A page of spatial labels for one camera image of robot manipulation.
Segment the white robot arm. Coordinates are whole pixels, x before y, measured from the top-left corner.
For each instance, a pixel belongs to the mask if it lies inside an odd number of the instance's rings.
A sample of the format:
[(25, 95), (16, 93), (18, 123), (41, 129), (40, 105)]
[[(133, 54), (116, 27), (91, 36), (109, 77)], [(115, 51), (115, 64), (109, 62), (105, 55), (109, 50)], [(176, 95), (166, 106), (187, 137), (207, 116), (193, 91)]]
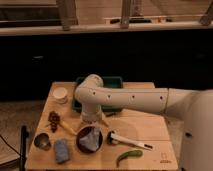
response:
[(213, 171), (213, 89), (105, 88), (103, 79), (91, 74), (76, 87), (74, 97), (85, 122), (98, 121), (102, 105), (181, 119), (179, 171)]

